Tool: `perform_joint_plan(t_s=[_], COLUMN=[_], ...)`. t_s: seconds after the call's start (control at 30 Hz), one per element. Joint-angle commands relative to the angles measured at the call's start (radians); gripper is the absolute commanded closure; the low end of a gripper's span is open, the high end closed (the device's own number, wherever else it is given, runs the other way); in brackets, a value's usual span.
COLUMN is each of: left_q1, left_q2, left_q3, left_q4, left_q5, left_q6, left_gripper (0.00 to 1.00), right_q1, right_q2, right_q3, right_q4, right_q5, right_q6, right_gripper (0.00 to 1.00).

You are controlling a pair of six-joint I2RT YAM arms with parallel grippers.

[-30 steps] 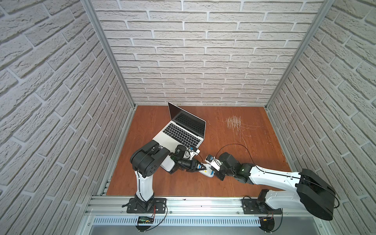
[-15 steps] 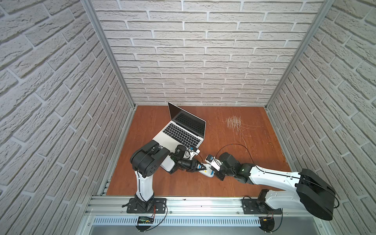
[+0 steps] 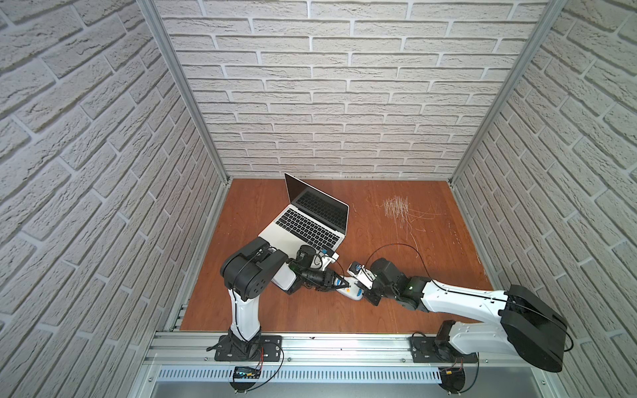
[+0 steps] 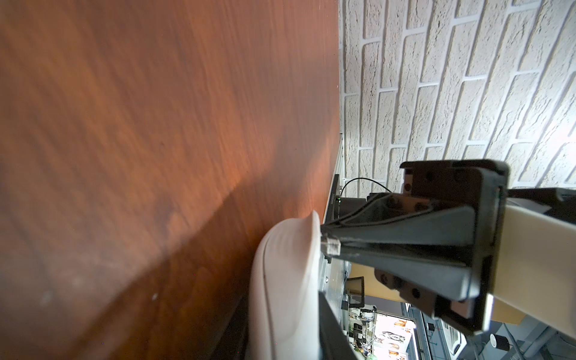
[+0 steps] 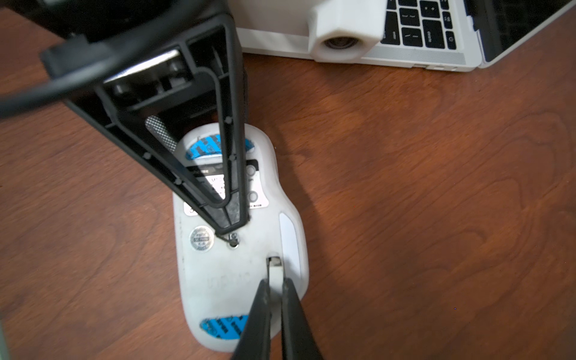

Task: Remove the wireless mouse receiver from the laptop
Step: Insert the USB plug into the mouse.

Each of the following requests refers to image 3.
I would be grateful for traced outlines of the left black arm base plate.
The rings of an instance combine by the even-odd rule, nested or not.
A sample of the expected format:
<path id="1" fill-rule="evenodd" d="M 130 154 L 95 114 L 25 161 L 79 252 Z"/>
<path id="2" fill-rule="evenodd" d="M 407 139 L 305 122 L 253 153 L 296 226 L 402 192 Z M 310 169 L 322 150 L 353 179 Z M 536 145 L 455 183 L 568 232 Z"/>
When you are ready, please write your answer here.
<path id="1" fill-rule="evenodd" d="M 277 363 L 281 359 L 282 340 L 280 335 L 257 335 L 246 342 L 228 333 L 221 336 L 218 343 L 207 350 L 215 352 L 216 362 Z"/>

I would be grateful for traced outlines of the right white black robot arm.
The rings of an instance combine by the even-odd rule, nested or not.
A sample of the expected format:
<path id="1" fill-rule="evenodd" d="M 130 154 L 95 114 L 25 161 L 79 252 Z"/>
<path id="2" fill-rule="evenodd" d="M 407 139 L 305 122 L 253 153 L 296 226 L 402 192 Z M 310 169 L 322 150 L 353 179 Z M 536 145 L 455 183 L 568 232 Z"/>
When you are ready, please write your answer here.
<path id="1" fill-rule="evenodd" d="M 521 285 L 494 291 L 462 288 L 407 277 L 385 258 L 370 267 L 352 263 L 348 273 L 373 305 L 393 299 L 408 310 L 464 317 L 464 322 L 445 321 L 436 335 L 437 354 L 444 361 L 500 353 L 516 355 L 544 371 L 562 371 L 567 321 Z"/>

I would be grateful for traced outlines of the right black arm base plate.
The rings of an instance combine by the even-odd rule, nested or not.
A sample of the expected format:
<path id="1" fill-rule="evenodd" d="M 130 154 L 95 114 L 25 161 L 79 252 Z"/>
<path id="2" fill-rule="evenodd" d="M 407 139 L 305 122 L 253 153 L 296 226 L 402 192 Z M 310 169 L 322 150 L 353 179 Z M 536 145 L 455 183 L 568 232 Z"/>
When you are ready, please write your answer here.
<path id="1" fill-rule="evenodd" d="M 408 338 L 408 342 L 414 363 L 475 364 L 478 362 L 478 356 L 475 353 L 462 354 L 449 342 L 443 342 L 437 336 L 416 332 Z"/>

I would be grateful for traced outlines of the silver laptop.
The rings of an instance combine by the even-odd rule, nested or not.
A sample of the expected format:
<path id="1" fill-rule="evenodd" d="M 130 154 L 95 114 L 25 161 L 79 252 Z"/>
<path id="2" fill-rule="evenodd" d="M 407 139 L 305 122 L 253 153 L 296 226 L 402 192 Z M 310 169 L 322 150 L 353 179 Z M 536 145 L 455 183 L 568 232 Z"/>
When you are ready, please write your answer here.
<path id="1" fill-rule="evenodd" d="M 333 254 L 348 232 L 349 205 L 288 173 L 285 185 L 290 203 L 259 237 L 290 258 L 302 245 Z"/>

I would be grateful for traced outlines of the white wireless mouse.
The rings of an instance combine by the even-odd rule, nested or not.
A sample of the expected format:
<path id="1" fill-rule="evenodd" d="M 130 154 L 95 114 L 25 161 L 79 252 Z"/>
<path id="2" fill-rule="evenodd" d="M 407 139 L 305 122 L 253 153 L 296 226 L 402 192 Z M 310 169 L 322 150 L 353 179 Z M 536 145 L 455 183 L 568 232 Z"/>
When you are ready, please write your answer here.
<path id="1" fill-rule="evenodd" d="M 344 277 L 350 283 L 350 287 L 345 290 L 336 290 L 338 293 L 343 296 L 355 300 L 360 301 L 363 298 L 363 290 L 357 286 L 357 280 L 353 277 Z"/>

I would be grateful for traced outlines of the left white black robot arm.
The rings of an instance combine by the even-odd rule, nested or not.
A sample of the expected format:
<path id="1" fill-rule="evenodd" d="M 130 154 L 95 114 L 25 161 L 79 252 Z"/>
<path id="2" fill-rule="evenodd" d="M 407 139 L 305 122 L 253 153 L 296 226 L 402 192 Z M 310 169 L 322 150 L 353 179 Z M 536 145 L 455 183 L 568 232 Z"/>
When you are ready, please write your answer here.
<path id="1" fill-rule="evenodd" d="M 252 359 L 260 350 L 260 295 L 274 283 L 288 295 L 301 287 L 318 292 L 345 291 L 352 284 L 328 268 L 326 253 L 302 245 L 296 257 L 257 237 L 231 255 L 221 268 L 221 277 L 232 301 L 232 326 L 222 341 L 236 350 L 236 358 Z"/>

